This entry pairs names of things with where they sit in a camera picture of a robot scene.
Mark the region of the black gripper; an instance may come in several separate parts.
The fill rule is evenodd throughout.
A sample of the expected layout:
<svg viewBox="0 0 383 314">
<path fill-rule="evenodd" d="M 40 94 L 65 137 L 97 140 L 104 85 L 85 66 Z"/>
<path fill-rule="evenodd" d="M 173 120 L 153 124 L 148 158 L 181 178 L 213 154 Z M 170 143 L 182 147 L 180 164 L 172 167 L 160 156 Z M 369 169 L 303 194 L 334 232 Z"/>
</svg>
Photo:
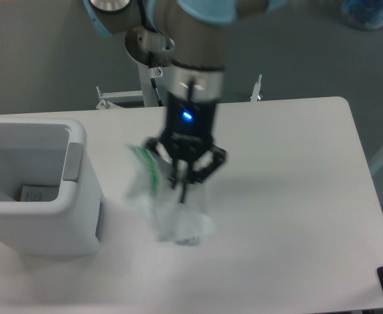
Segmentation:
<svg viewBox="0 0 383 314">
<path fill-rule="evenodd" d="M 161 157 L 159 147 L 164 147 L 171 157 L 169 181 L 172 190 L 178 185 L 179 160 L 186 161 L 186 174 L 182 179 L 179 203 L 185 203 L 188 185 L 203 183 L 227 160 L 227 151 L 214 145 L 212 129 L 218 102 L 194 102 L 170 93 L 167 103 L 165 127 L 160 138 L 149 137 L 145 148 Z M 198 170 L 194 164 L 204 153 L 212 154 L 211 161 Z"/>
</svg>

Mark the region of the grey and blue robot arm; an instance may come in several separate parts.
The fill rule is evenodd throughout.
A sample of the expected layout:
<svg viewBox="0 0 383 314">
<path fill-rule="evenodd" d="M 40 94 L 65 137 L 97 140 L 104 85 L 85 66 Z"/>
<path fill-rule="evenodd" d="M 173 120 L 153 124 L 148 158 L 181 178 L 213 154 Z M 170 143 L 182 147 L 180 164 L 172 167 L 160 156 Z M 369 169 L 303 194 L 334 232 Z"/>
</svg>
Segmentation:
<svg viewBox="0 0 383 314">
<path fill-rule="evenodd" d="M 202 183 L 226 160 L 212 135 L 220 101 L 227 32 L 240 19 L 277 9 L 282 1 L 85 1 L 98 33 L 136 31 L 148 65 L 165 56 L 172 77 L 167 87 L 165 127 L 149 138 L 152 152 L 162 145 L 171 157 L 169 181 L 188 187 Z"/>
</svg>

